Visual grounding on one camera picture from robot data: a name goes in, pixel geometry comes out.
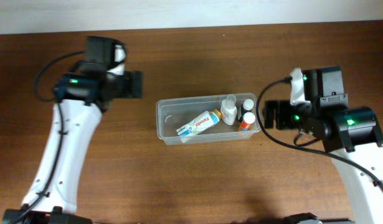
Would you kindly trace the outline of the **orange glue stick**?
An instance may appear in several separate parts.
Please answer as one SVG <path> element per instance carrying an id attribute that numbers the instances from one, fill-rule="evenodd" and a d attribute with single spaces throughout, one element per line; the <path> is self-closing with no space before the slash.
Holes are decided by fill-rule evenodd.
<path id="1" fill-rule="evenodd" d="M 256 116 L 252 112 L 246 112 L 243 115 L 242 122 L 238 128 L 238 131 L 248 131 L 251 125 L 255 122 Z"/>

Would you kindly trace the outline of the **white pump bottle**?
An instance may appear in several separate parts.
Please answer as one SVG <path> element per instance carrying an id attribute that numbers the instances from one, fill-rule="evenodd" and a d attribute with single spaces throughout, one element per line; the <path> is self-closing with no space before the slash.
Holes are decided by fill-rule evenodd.
<path id="1" fill-rule="evenodd" d="M 227 95 L 226 98 L 222 100 L 220 107 L 223 122 L 230 126 L 235 123 L 237 115 L 236 101 L 235 95 Z"/>

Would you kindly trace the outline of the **dark bottle white cap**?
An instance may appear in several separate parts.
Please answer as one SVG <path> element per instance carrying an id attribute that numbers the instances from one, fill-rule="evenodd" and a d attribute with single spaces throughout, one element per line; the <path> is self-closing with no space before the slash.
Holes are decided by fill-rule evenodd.
<path id="1" fill-rule="evenodd" d="M 238 122 L 242 122 L 244 119 L 244 114 L 251 112 L 254 106 L 254 101 L 251 99 L 245 100 L 241 105 L 240 108 L 237 111 L 237 120 Z"/>

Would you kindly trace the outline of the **gold lid small jar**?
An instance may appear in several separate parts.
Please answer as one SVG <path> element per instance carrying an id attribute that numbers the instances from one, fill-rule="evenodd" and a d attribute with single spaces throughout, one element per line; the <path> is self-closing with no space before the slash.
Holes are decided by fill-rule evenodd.
<path id="1" fill-rule="evenodd" d="M 209 113 L 210 113 L 210 116 L 211 116 L 214 124 L 217 124 L 222 119 L 222 114 L 217 109 L 214 109 L 214 110 L 210 111 Z"/>

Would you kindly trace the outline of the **white Panadol box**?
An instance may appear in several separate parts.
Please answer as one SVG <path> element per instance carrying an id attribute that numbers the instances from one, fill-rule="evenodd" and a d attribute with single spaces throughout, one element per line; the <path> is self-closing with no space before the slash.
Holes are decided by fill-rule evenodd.
<path id="1" fill-rule="evenodd" d="M 192 121 L 178 128 L 176 130 L 177 135 L 184 137 L 195 136 L 215 126 L 216 124 L 214 124 L 209 112 L 210 111 L 204 111 Z"/>

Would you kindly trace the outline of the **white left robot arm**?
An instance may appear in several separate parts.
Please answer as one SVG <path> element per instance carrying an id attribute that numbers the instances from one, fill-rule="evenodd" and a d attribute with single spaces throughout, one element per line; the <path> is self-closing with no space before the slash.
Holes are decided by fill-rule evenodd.
<path id="1" fill-rule="evenodd" d="M 91 138 L 116 98 L 141 98 L 141 71 L 66 73 L 54 86 L 49 138 L 21 208 L 7 209 L 3 223 L 86 223 L 77 211 L 77 192 Z"/>

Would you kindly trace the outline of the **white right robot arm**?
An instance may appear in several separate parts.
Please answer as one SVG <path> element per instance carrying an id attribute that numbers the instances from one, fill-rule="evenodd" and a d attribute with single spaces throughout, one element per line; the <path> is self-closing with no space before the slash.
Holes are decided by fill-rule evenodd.
<path id="1" fill-rule="evenodd" d="M 299 129 L 322 141 L 351 202 L 356 223 L 383 223 L 383 133 L 376 114 L 350 109 L 348 98 L 310 103 L 270 100 L 263 108 L 267 128 Z"/>

